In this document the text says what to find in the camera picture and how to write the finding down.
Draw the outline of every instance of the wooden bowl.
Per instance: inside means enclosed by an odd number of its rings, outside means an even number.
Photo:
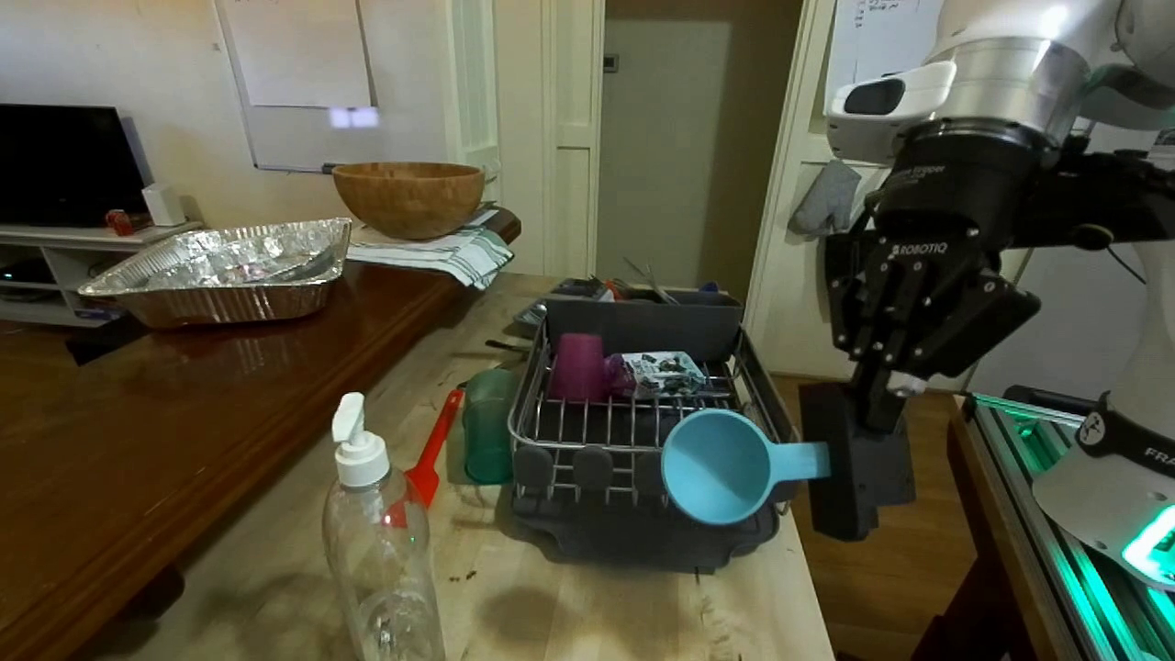
[[[334,193],[364,223],[391,240],[441,240],[472,222],[484,193],[482,171],[448,161],[353,161],[334,165]]]

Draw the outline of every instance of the purple cup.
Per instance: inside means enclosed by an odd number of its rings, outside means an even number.
[[[606,400],[613,390],[603,337],[599,336],[561,336],[553,344],[552,392],[557,400],[590,406]]]

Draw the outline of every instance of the utensil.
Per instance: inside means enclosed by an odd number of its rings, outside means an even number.
[[[826,446],[770,446],[757,424],[732,407],[702,407],[675,424],[661,449],[668,501],[705,527],[752,520],[779,480],[828,473]]]
[[[647,288],[656,293],[656,300],[675,300],[656,280],[652,280],[652,271],[647,271],[647,267],[637,267],[634,262],[629,262],[623,259],[623,264],[637,275],[637,280],[647,280]]]
[[[430,506],[432,498],[437,498],[437,485],[441,485],[437,457],[441,457],[445,436],[453,433],[453,424],[456,424],[456,412],[461,407],[461,400],[465,400],[465,385],[456,385],[445,398],[445,406],[437,412],[437,424],[432,424],[432,431],[424,436],[424,449],[418,453],[416,468],[406,469],[406,490],[423,506]]]

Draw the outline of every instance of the tv stand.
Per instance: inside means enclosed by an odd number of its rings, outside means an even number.
[[[106,229],[31,229],[0,223],[0,325],[104,327],[120,314],[79,300],[76,288],[129,254],[184,229],[142,229],[113,236]]]

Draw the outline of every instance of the plastic bottle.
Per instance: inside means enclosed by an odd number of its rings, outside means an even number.
[[[364,398],[344,392],[334,424],[339,485],[326,498],[326,565],[347,638],[364,661],[445,661],[430,573],[430,521],[385,440],[364,431]]]

